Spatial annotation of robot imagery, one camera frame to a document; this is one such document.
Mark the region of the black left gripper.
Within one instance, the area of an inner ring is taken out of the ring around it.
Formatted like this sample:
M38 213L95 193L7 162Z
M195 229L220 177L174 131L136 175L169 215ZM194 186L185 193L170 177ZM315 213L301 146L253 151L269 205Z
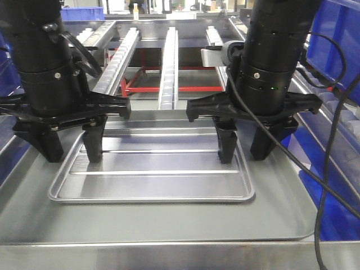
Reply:
M107 114L119 114L129 119L131 103L125 97L90 92L77 108L59 116L41 116L34 112L24 94L1 97L1 114L13 115L19 120L13 126L14 134L29 142L50 163L58 163L63 148L57 132L50 128L63 130L82 126L82 140L90 163L102 159L102 138Z

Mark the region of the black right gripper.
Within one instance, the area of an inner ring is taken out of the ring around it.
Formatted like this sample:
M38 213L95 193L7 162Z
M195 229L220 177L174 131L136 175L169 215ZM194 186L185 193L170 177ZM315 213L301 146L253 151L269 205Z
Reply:
M317 114L322 100L315 94L289 92L286 94L282 111L271 116L260 116L258 119L278 141L294 133L299 124L294 114L310 111ZM253 120L244 110L236 108L226 92L221 92L187 101L186 115L190 122L200 116L214 116L214 126L217 132L218 156L222 164L232 162L237 145L236 125L233 119ZM276 147L276 144L260 128L256 129L250 152L254 160L264 160Z

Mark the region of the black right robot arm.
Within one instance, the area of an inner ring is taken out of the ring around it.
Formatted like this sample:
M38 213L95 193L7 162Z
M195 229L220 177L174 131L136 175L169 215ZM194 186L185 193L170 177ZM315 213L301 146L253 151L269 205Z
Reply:
M321 100L314 94L289 91L300 53L320 1L256 1L243 47L229 46L226 90L189 100L189 121L211 116L223 164L233 159L237 144L236 120L257 117L251 145L255 160L264 160L298 128L294 116L317 113Z

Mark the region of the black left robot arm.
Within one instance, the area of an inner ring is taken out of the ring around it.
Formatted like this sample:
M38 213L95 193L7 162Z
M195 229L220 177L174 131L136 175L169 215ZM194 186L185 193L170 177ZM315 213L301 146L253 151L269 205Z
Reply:
M80 126L89 161L99 162L107 115L128 118L131 105L89 89L87 76L99 77L102 70L64 29L60 2L2 1L1 33L24 89L1 98L1 113L17 119L14 134L57 163L64 153L58 132Z

